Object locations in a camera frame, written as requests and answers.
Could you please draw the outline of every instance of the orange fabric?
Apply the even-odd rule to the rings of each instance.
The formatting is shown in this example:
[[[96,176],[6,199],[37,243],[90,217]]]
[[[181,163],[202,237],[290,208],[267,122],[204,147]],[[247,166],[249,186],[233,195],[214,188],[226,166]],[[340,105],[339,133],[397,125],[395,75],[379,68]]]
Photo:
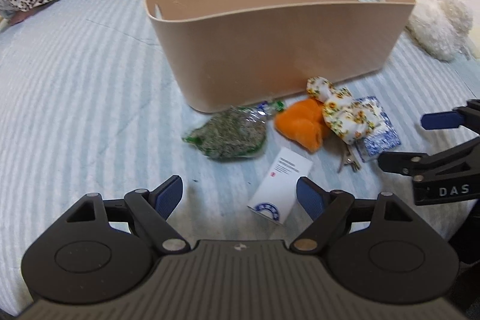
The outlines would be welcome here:
[[[323,104],[314,98],[294,103],[275,116],[275,129],[310,152],[317,151],[330,129],[323,122]]]

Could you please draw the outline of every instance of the blue patterned box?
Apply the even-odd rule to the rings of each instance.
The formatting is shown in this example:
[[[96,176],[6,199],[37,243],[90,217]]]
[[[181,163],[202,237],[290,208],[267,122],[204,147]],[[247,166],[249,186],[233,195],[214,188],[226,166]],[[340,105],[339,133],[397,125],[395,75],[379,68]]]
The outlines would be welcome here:
[[[358,98],[357,100],[362,103],[371,103],[382,121],[373,133],[356,143],[357,151],[361,159],[364,162],[368,162],[369,160],[376,159],[381,152],[398,147],[401,142],[377,97],[371,95],[370,97]]]

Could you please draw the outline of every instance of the floral fabric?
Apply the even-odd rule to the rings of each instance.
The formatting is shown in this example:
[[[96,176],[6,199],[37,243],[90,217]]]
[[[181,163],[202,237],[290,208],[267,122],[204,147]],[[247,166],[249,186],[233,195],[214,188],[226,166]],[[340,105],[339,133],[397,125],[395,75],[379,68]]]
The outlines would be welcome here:
[[[347,88],[335,88],[323,77],[308,79],[307,93],[323,102],[323,120],[347,144],[371,134],[381,122],[371,103],[355,100]]]

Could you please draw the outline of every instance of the white card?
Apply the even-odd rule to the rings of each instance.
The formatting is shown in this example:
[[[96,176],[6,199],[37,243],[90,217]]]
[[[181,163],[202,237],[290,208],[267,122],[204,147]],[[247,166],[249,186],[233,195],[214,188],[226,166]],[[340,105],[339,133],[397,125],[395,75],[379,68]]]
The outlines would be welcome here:
[[[255,213],[283,224],[297,200],[297,181],[308,175],[312,164],[283,147],[247,206]]]

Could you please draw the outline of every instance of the bag of seeds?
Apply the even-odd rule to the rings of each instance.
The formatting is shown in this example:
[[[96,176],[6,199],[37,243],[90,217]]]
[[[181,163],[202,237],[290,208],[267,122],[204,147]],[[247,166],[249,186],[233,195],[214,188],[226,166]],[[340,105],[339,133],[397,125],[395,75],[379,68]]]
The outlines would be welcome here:
[[[283,108],[281,101],[263,102],[257,107],[232,107],[214,114],[183,141],[193,144],[211,159],[253,157],[265,144],[268,117]]]

